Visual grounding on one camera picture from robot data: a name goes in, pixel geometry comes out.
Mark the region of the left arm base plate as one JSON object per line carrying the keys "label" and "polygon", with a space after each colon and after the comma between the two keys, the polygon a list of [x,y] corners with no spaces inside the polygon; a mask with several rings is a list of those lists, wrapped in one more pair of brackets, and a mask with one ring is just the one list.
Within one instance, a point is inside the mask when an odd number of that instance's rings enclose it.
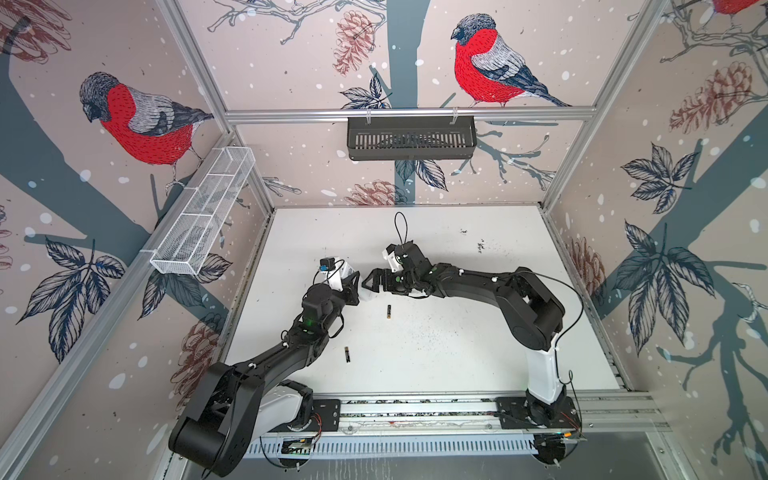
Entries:
{"label": "left arm base plate", "polygon": [[341,401],[339,399],[319,399],[312,403],[311,413],[305,423],[283,423],[275,426],[269,433],[326,433],[339,430]]}

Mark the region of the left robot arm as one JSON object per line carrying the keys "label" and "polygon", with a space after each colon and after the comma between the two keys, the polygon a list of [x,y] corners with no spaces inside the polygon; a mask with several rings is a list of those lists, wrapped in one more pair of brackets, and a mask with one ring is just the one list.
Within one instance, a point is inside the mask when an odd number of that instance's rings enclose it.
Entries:
{"label": "left robot arm", "polygon": [[168,448],[219,477],[230,474],[255,437],[311,419],[312,390],[288,377],[310,366],[335,335],[343,308],[359,304],[360,273],[339,278],[341,287],[316,283],[302,297],[302,311],[278,344],[234,365],[208,367],[174,426]]}

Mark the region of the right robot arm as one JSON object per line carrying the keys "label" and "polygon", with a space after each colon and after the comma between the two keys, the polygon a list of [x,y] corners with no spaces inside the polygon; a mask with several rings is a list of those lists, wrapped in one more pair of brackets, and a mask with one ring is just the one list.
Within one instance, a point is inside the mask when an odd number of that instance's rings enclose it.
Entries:
{"label": "right robot arm", "polygon": [[419,291],[424,298],[462,298],[498,308],[513,338],[528,349],[526,418],[536,426],[576,420],[557,359],[566,309],[541,274],[527,267],[486,273],[433,264],[412,241],[389,245],[383,257],[388,266],[372,270],[365,289],[407,297]]}

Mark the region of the white remote control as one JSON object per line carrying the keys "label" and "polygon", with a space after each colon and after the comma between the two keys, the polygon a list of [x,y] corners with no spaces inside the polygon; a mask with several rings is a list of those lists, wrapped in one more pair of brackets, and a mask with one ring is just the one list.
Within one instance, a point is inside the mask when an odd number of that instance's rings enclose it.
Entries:
{"label": "white remote control", "polygon": [[346,285],[351,285],[359,277],[359,272],[347,264],[338,264],[332,271],[326,274],[324,283],[332,290],[342,292]]}

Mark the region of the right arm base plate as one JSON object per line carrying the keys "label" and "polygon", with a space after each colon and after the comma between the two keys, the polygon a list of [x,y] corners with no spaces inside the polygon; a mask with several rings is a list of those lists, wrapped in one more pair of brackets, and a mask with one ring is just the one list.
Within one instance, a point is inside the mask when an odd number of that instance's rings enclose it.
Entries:
{"label": "right arm base plate", "polygon": [[580,414],[572,398],[561,396],[552,404],[535,397],[497,397],[496,416],[503,430],[578,430]]}

